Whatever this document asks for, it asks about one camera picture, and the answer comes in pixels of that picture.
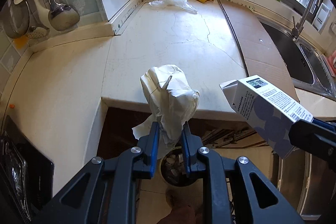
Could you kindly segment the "stainless steel sink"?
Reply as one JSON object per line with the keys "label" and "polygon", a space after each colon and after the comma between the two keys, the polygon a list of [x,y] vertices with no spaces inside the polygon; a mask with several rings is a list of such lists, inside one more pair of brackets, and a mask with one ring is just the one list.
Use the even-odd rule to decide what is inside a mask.
{"label": "stainless steel sink", "polygon": [[280,52],[294,86],[335,101],[335,81],[315,47],[303,38],[294,38],[289,28],[257,18]]}

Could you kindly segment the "pink sponge holder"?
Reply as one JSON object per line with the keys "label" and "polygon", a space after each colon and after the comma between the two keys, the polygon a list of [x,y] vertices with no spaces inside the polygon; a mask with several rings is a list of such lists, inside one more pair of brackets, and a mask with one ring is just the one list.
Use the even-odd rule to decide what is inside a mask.
{"label": "pink sponge holder", "polygon": [[334,51],[328,58],[327,63],[331,69],[336,72],[336,51]]}

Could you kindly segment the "white blue carton box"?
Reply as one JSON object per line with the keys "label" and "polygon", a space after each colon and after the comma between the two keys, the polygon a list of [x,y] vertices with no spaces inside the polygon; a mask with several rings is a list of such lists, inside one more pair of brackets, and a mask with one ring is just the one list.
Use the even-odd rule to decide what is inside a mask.
{"label": "white blue carton box", "polygon": [[231,108],[285,159],[294,149],[289,131],[296,121],[313,120],[300,103],[258,75],[220,84]]}

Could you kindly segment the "brown cardboard sheet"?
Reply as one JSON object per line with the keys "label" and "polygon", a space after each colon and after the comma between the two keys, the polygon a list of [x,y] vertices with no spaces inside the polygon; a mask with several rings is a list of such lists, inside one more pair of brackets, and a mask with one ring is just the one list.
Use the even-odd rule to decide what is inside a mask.
{"label": "brown cardboard sheet", "polygon": [[254,13],[229,1],[219,3],[238,40],[248,74],[259,75],[298,101],[284,60]]}

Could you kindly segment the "clear plastic bag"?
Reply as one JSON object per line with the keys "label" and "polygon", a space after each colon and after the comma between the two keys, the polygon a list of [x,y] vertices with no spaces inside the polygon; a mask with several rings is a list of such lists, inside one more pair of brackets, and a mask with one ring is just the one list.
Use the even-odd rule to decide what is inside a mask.
{"label": "clear plastic bag", "polygon": [[188,0],[156,0],[149,2],[149,5],[156,10],[165,9],[167,7],[177,7],[192,14],[198,13],[198,11],[189,4]]}

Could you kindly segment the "white slotted spoon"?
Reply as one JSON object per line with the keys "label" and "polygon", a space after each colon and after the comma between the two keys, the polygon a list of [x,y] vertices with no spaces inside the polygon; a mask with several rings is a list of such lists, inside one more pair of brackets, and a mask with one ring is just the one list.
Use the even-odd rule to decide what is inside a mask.
{"label": "white slotted spoon", "polygon": [[30,9],[30,26],[28,31],[26,32],[26,36],[29,39],[41,39],[45,38],[49,35],[50,29],[43,24],[41,19],[48,18],[48,10],[41,5],[39,0],[34,0],[37,16],[34,15],[32,12],[32,8],[29,6]]}

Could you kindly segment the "white wall socket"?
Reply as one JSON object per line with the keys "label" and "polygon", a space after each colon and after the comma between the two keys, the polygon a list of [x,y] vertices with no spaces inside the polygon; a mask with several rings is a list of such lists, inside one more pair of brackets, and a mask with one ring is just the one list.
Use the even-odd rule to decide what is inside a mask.
{"label": "white wall socket", "polygon": [[326,24],[328,18],[330,15],[330,9],[327,7],[327,5],[325,5],[324,3],[322,3],[316,13],[316,16],[312,22],[312,25],[314,26],[314,28],[321,33],[323,30],[323,26]]}

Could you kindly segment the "round trash bin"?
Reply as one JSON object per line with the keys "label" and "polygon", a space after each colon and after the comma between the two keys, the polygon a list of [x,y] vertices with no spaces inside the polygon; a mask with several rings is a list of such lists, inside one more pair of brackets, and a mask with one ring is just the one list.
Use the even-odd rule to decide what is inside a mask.
{"label": "round trash bin", "polygon": [[160,160],[159,172],[167,184],[175,187],[187,187],[202,182],[202,179],[187,174],[182,147],[173,148]]}

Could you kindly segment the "chrome sink faucet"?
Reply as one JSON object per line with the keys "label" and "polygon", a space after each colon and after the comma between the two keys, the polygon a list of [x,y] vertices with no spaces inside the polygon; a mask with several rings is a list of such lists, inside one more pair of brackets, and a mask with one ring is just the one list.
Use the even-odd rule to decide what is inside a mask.
{"label": "chrome sink faucet", "polygon": [[302,30],[303,30],[303,25],[308,17],[308,14],[311,10],[311,8],[313,7],[314,3],[315,3],[316,0],[309,0],[308,4],[307,4],[307,7],[305,9],[305,11],[303,12],[303,15],[301,17],[301,19],[299,20],[298,23],[295,22],[295,17],[293,16],[293,28],[291,30],[291,35],[297,39]]}

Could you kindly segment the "white paper bag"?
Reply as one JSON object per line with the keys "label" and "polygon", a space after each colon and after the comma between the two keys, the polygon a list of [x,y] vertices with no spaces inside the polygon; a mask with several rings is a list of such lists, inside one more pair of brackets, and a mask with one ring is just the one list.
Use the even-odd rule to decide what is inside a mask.
{"label": "white paper bag", "polygon": [[136,139],[148,135],[153,122],[159,124],[158,159],[178,143],[183,125],[195,114],[199,92],[192,89],[184,72],[176,65],[150,68],[140,77],[151,116],[132,128]]}

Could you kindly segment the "metal mesh strainer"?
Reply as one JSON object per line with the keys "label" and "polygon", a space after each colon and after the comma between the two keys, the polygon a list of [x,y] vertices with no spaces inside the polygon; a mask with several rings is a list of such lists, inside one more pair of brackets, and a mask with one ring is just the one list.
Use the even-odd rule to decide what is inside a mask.
{"label": "metal mesh strainer", "polygon": [[18,5],[7,2],[1,10],[1,26],[9,38],[23,36],[30,26],[30,9],[27,2],[22,1]]}

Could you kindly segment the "steel soup ladle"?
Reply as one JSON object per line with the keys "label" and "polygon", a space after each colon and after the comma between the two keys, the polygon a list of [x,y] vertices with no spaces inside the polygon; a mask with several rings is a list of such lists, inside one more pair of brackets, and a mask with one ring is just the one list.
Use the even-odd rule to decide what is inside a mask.
{"label": "steel soup ladle", "polygon": [[65,31],[80,20],[79,13],[70,5],[57,3],[55,0],[48,0],[50,11],[48,15],[49,23],[57,31]]}

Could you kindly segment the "black gas stove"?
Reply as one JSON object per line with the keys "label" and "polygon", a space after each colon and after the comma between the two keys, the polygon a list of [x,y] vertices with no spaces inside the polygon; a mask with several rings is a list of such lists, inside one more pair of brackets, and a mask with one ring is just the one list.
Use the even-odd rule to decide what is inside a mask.
{"label": "black gas stove", "polygon": [[31,223],[51,200],[54,163],[21,132],[10,116],[1,132],[1,198],[10,215]]}

